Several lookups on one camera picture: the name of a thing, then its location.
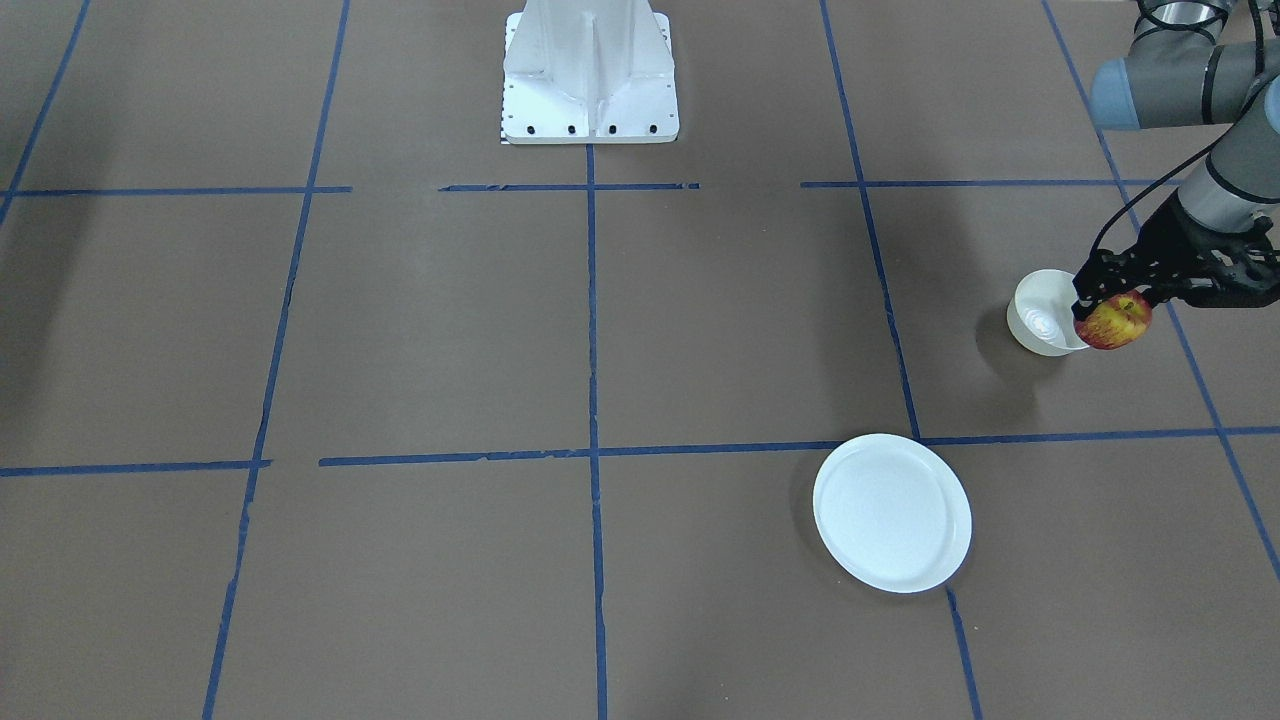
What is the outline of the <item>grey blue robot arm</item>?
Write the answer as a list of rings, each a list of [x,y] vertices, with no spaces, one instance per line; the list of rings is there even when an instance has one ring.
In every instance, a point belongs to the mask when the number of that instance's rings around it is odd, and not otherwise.
[[[1263,307],[1277,300],[1277,40],[1221,44],[1230,1],[1142,1],[1125,56],[1091,86],[1101,129],[1225,126],[1176,168],[1183,182],[1121,252],[1091,247],[1074,277],[1071,313],[1137,292],[1148,305]]]

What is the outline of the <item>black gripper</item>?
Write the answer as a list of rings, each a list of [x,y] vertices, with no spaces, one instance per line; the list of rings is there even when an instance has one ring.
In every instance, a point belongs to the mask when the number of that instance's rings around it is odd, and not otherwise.
[[[1257,215],[1240,232],[1210,229],[1172,195],[1143,224],[1128,251],[1091,251],[1071,281],[1073,320],[1087,320],[1123,293],[1138,293],[1151,307],[1172,299],[1203,309],[1275,304],[1279,259],[1268,237],[1272,227],[1270,217]]]

